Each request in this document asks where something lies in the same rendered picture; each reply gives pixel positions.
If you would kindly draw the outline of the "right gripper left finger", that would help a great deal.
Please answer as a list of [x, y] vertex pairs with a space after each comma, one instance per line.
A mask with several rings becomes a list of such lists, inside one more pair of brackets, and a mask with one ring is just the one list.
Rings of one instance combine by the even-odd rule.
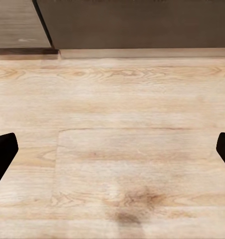
[[18, 152], [18, 143], [14, 132], [0, 136], [0, 180]]

